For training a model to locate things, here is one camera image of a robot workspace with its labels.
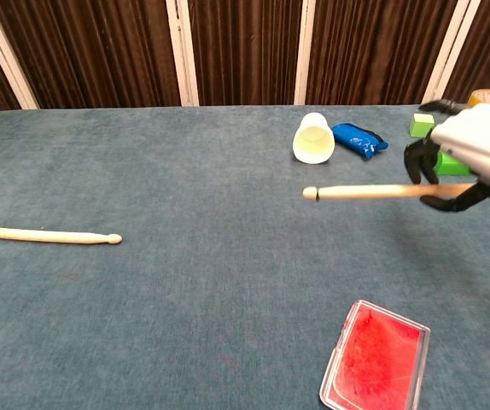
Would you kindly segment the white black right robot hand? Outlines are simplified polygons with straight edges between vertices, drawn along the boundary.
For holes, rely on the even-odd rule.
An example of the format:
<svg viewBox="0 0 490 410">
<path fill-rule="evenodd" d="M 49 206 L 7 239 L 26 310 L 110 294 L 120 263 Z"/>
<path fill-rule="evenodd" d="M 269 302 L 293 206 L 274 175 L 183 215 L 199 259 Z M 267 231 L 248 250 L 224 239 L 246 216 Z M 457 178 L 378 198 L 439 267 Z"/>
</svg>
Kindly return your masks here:
<svg viewBox="0 0 490 410">
<path fill-rule="evenodd" d="M 421 196 L 420 201 L 438 211 L 457 213 L 490 198 L 490 103 L 469 107 L 438 99 L 421 104 L 419 109 L 447 117 L 432 127 L 425 138 L 406 146 L 404 164 L 411 182 L 418 185 L 426 178 L 432 185 L 439 183 L 435 163 L 440 152 L 462 162 L 477 176 L 475 184 L 454 198 L 427 195 Z"/>
</svg>

